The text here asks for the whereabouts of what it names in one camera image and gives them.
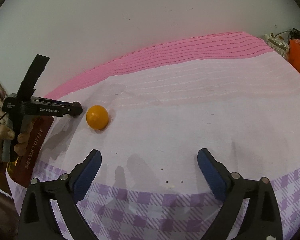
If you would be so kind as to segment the gold metal tray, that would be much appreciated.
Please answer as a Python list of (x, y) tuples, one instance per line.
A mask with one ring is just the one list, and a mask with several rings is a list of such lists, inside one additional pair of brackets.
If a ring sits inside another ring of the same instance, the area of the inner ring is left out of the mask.
[(26, 153), (7, 165), (7, 173), (15, 183), (28, 188), (40, 149), (53, 121), (54, 118), (51, 116), (41, 116), (32, 122), (33, 129), (30, 133)]

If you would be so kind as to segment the pink purple checked tablecloth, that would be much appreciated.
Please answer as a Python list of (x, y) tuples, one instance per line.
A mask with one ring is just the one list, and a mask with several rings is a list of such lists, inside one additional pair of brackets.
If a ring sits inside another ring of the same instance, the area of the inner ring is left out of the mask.
[(57, 179), (91, 150), (101, 168), (78, 207), (100, 239), (199, 239), (217, 201), (198, 165), (268, 177), (284, 239), (300, 226), (300, 74), (244, 32), (159, 44), (78, 75), (48, 94), (100, 105), (110, 122), (55, 118), (33, 176)]

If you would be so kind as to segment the crumpled silver wrapper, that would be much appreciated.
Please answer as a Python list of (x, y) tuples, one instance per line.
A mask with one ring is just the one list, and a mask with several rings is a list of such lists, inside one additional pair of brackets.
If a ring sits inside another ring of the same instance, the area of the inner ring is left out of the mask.
[(276, 37), (273, 33), (264, 34), (263, 40), (270, 48), (275, 50), (282, 57), (286, 57), (289, 52), (289, 45), (281, 38)]

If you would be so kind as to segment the round yellow orange ball fruit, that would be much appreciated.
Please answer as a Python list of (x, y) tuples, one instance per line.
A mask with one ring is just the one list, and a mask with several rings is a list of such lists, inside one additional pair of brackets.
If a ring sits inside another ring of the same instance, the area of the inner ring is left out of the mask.
[(86, 122), (90, 128), (102, 130), (109, 122), (109, 114), (103, 106), (94, 105), (86, 113)]

